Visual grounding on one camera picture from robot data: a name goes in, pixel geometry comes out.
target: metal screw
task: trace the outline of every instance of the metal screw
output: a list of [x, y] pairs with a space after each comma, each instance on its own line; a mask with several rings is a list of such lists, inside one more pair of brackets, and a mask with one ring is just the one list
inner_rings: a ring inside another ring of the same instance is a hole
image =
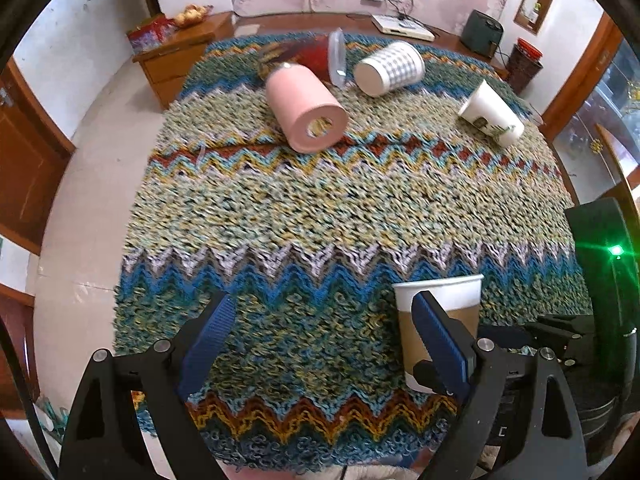
[[485, 352], [490, 352], [495, 348], [495, 344], [490, 339], [483, 337], [478, 339], [478, 348], [484, 350]]
[[548, 346], [543, 346], [538, 351], [540, 352], [542, 358], [546, 359], [547, 361], [553, 361], [556, 358], [556, 353]]
[[166, 352], [171, 348], [171, 341], [168, 339], [160, 339], [154, 343], [154, 350], [158, 353]]
[[100, 361], [104, 361], [107, 358], [107, 355], [109, 354], [104, 348], [101, 348], [100, 350], [96, 350], [94, 352], [94, 361], [96, 361], [97, 363], [99, 363]]

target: white paper cup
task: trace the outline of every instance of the white paper cup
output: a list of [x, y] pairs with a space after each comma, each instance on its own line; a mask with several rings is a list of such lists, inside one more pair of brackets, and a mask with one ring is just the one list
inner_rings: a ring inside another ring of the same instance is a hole
[[420, 52], [406, 41], [390, 43], [353, 69], [356, 84], [371, 97], [417, 83], [423, 77], [424, 60]]
[[524, 124], [486, 81], [471, 94], [458, 115], [508, 148], [524, 133]]
[[396, 283], [396, 306], [400, 323], [400, 338], [402, 340], [402, 364], [404, 365], [404, 380], [412, 390], [432, 394], [433, 390], [418, 384], [414, 378], [414, 366], [426, 359], [431, 361], [427, 349], [415, 329], [411, 317], [411, 306], [414, 296], [428, 290], [440, 303], [440, 306], [453, 319], [460, 320], [471, 333], [478, 333], [480, 293], [482, 291], [482, 274], [462, 276], [460, 278], [445, 278], [442, 280], [426, 280], [424, 282]]

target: door handle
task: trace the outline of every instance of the door handle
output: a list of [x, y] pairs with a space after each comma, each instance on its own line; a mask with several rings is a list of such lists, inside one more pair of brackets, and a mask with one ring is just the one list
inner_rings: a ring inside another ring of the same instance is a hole
[[0, 88], [0, 106], [9, 106], [12, 107], [14, 105], [14, 100], [11, 99], [9, 92], [6, 91], [5, 87]]

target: wooden drawer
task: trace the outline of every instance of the wooden drawer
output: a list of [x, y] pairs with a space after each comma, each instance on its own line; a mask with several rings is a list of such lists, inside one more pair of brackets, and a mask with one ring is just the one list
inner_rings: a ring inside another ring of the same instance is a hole
[[169, 81], [153, 84], [154, 91], [165, 109], [169, 107], [169, 104], [175, 101], [180, 90], [182, 90], [182, 85], [184, 84], [185, 79], [187, 79], [186, 76], [175, 77], [173, 79], [169, 79]]
[[186, 76], [200, 60], [207, 43], [199, 43], [183, 50], [149, 59], [144, 63], [146, 76], [152, 83], [160, 83], [175, 77]]

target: red basket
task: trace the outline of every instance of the red basket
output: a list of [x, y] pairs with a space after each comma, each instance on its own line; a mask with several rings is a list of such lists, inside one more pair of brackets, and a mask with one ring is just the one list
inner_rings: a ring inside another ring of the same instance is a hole
[[532, 44], [524, 41], [522, 38], [518, 38], [518, 46], [524, 50], [527, 57], [530, 57], [533, 61], [537, 61], [542, 57], [542, 52], [536, 49]]

